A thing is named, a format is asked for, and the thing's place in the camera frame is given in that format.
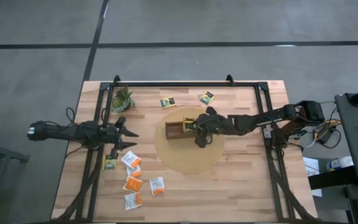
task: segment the bottle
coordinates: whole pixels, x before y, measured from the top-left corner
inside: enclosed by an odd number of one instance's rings
[[[338,170],[345,167],[353,166],[353,160],[351,156],[345,156],[340,159],[334,159],[328,162],[326,165],[327,171]]]

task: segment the plant pot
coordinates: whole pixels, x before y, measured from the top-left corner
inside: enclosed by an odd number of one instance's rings
[[[124,109],[124,111],[129,110],[129,108],[131,108],[131,104],[130,104],[130,103],[129,103],[128,106]]]
[[[129,108],[132,106],[132,103],[130,101],[127,101],[127,102],[124,102],[120,105],[117,105],[115,104],[114,102],[112,102],[112,112],[116,112],[116,113],[121,113],[121,112],[124,112],[124,111],[127,111],[129,110]]]

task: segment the white snack packet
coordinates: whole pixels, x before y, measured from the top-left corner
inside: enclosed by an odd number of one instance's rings
[[[142,159],[137,157],[132,151],[127,152],[127,154],[125,154],[125,156],[121,159],[121,161],[125,163],[125,165],[130,166],[132,168],[135,168],[141,160]]]
[[[137,164],[135,168],[132,168],[130,166],[127,166],[127,173],[128,176],[131,177],[138,177],[140,176],[142,173],[140,172],[140,165]]]
[[[137,208],[142,205],[140,199],[140,192],[125,195],[125,211],[133,208]]]
[[[164,179],[162,177],[156,177],[150,179],[150,188],[152,189],[152,195],[165,192]]]

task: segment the small wooden box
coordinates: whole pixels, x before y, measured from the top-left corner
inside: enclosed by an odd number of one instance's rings
[[[183,138],[195,138],[196,133],[185,133],[183,130],[183,122],[166,122],[165,123],[165,135],[168,140],[170,139],[183,139]]]

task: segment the wooden tabletop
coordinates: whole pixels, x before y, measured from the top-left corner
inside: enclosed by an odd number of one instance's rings
[[[78,104],[76,123],[93,120],[100,82],[84,82]],[[283,81],[268,81],[273,108],[288,104]],[[132,98],[137,106],[120,114],[111,113],[110,123],[119,116],[127,118],[126,126],[139,138],[130,148],[142,158],[140,168],[144,181],[141,194],[143,206],[124,210],[124,196],[131,191],[122,187],[127,177],[126,167],[117,162],[116,170],[103,170],[99,179],[94,222],[273,222],[277,220],[264,142],[260,128],[245,136],[226,136],[223,155],[218,162],[200,174],[182,174],[169,169],[157,156],[154,148],[155,128],[171,110],[180,106],[200,106],[205,91],[215,94],[211,106],[228,114],[257,114],[255,91],[251,87],[134,87]],[[162,109],[160,99],[173,96],[177,105]],[[68,152],[79,147],[72,142]],[[112,145],[106,145],[109,154]],[[68,156],[57,192],[52,218],[69,206],[81,185],[86,149]],[[300,203],[317,216],[302,154],[296,146],[285,149],[285,165],[290,188]],[[165,193],[152,196],[149,179],[163,177]],[[284,196],[281,194],[283,208]],[[88,211],[85,201],[84,215]]]

